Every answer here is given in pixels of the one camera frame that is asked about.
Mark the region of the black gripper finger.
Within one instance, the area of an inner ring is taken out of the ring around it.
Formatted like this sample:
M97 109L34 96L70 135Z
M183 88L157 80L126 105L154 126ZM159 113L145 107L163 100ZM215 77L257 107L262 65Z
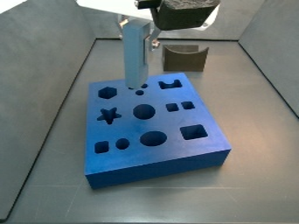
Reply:
M129 23L129 19L130 19L130 16L123 15L123 14L118 15L117 26L118 26L118 29L119 29L119 38L121 39L123 38L123 30L125 30L126 24Z

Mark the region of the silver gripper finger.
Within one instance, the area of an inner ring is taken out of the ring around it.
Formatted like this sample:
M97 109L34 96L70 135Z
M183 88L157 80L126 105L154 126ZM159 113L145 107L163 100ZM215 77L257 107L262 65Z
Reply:
M161 46L158 37L162 30L155 27L153 33L145 39L145 62L149 62L150 53Z

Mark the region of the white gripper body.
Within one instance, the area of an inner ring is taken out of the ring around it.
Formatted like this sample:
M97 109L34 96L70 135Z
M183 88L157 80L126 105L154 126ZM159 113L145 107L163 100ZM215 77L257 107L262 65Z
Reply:
M149 9L139 10L137 8L137 0L77 0L82 7L94 10L107 11L123 14L134 18L149 19L154 21L153 14Z

